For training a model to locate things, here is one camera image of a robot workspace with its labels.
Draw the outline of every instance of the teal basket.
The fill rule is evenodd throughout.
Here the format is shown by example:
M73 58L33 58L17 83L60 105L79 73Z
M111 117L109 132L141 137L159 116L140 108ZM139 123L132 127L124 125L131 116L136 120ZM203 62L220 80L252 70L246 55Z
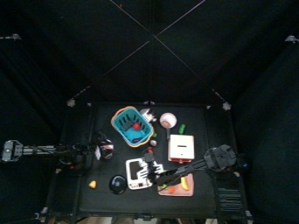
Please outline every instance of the teal basket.
M140 124L140 130L133 129L135 123ZM131 147L139 147L145 144L155 133L152 125L140 115L136 108L131 106L121 108L116 112L111 119L111 124Z

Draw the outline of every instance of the green object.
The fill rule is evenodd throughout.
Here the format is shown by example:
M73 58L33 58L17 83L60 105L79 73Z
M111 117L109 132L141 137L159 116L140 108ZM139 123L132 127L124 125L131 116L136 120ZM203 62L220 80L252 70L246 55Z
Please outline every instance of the green object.
M186 129L186 125L181 124L181 126L180 126L180 128L179 128L179 134L180 134L180 135L183 135L184 129Z

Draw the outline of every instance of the white box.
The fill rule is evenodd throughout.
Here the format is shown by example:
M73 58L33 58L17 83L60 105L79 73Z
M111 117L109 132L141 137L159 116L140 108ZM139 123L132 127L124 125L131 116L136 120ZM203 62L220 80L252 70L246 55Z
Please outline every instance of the white box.
M194 160L194 136L171 135L168 142L168 160L179 163Z

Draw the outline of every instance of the black enclosure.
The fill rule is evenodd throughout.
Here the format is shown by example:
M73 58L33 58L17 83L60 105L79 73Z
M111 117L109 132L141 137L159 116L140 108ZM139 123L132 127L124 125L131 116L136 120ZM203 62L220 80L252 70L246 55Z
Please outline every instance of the black enclosure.
M57 144L93 105L228 106L248 210L298 223L298 39L292 0L3 0L0 144ZM0 164L1 218L43 210L53 168Z

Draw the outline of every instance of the dark blue object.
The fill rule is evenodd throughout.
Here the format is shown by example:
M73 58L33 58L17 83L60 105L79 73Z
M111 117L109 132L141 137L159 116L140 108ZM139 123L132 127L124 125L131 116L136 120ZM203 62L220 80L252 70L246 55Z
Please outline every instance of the dark blue object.
M113 194L123 193L127 189L127 179L120 175L112 177L108 182L108 189Z

